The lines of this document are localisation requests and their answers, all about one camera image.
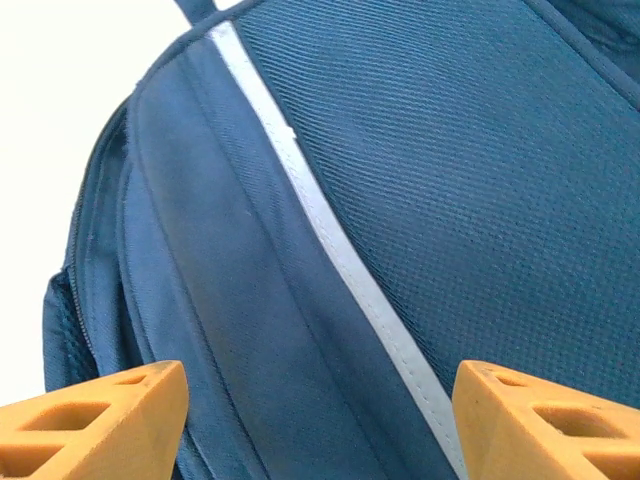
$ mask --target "navy blue backpack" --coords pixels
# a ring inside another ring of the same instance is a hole
[[[178,3],[89,160],[48,390],[181,360],[183,480],[464,479],[463,359],[640,408],[640,0]]]

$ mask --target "backpack strap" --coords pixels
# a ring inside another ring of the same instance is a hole
[[[175,0],[192,25],[216,11],[213,0]]]

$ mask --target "zipper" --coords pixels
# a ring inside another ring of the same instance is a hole
[[[113,113],[107,124],[104,126],[100,135],[98,137],[98,141],[89,156],[89,164],[84,173],[84,178],[82,179],[82,184],[80,185],[80,192],[78,192],[78,200],[76,201],[76,207],[73,211],[73,217],[71,219],[71,235],[69,238],[69,285],[71,286],[71,296],[73,297],[73,305],[76,309],[76,317],[78,320],[78,324],[80,325],[80,330],[82,331],[82,336],[84,337],[85,342],[87,343],[87,347],[91,352],[93,358],[96,358],[96,352],[91,343],[91,339],[89,338],[89,332],[87,330],[87,325],[85,322],[84,315],[82,313],[82,307],[80,302],[80,293],[78,289],[78,272],[77,272],[77,257],[78,257],[78,237],[80,235],[80,216],[82,215],[82,210],[84,208],[84,200],[85,194],[87,190],[87,183],[89,177],[91,176],[92,170],[95,168],[95,162],[100,157],[102,150],[105,145],[107,145],[108,139],[107,135],[110,135],[113,131],[113,127],[119,123],[120,117],[123,114],[127,101],[129,99],[125,99],[122,102],[116,111]]]

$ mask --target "orange plastic piece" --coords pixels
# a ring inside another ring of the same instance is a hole
[[[639,480],[640,411],[484,362],[453,410],[470,480]]]
[[[0,478],[168,480],[188,403],[158,362],[0,408]]]

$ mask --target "white wall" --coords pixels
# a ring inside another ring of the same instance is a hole
[[[0,405],[44,391],[42,298],[96,136],[187,28],[172,0],[0,0]]]

